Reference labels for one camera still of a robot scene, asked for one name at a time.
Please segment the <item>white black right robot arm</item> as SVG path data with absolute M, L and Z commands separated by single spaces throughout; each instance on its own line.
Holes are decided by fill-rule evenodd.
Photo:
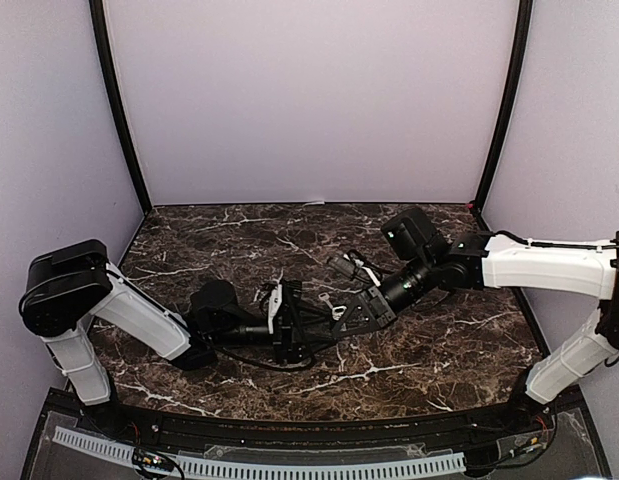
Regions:
M 619 355 L 619 232 L 611 240 L 564 243 L 500 230 L 449 243 L 418 207 L 387 221 L 381 232 L 406 264 L 352 298 L 332 327 L 336 338 L 383 329 L 435 288 L 535 288 L 597 300 L 575 334 L 519 376 L 499 413 L 506 432 L 523 432 L 565 388 Z

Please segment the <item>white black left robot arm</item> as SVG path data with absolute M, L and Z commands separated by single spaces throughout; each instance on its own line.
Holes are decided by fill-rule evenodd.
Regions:
M 36 257 L 30 264 L 18 312 L 72 384 L 90 417 L 109 436 L 130 427 L 129 412 L 116 403 L 115 387 L 83 328 L 87 319 L 113 324 L 150 347 L 182 371 L 232 357 L 242 346 L 271 348 L 273 371 L 303 371 L 317 353 L 335 341 L 312 334 L 328 324 L 330 313 L 302 299 L 298 282 L 269 285 L 262 300 L 267 311 L 256 316 L 240 307 L 234 286 L 210 280 L 190 297 L 180 315 L 144 293 L 108 259 L 106 246 L 92 239 Z

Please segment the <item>black table front rail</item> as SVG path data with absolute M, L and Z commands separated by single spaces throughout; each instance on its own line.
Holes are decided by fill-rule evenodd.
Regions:
M 124 405 L 122 412 L 151 445 L 193 447 L 359 447 L 424 441 L 435 446 L 477 445 L 507 436 L 495 421 L 500 406 L 448 414 L 371 421 L 252 421 L 161 412 Z

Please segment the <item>black right frame post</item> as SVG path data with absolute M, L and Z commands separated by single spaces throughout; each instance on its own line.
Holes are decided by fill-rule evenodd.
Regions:
M 509 129 L 522 74 L 533 12 L 532 0 L 520 0 L 505 83 L 490 146 L 478 187 L 471 201 L 471 211 L 481 217 L 493 185 L 506 135 Z

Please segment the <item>black frame post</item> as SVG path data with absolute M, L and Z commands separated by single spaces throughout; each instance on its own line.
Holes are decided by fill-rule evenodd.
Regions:
M 490 146 L 478 187 L 471 201 L 471 211 L 481 217 L 493 185 L 506 135 L 509 129 L 522 74 L 533 12 L 532 0 L 520 0 L 505 83 Z
M 89 10 L 109 109 L 135 196 L 138 200 L 143 215 L 146 216 L 152 211 L 153 205 L 146 182 L 143 178 L 140 162 L 138 160 L 129 128 L 125 107 L 123 105 L 107 28 L 107 20 L 105 17 L 105 4 L 101 0 L 90 0 Z

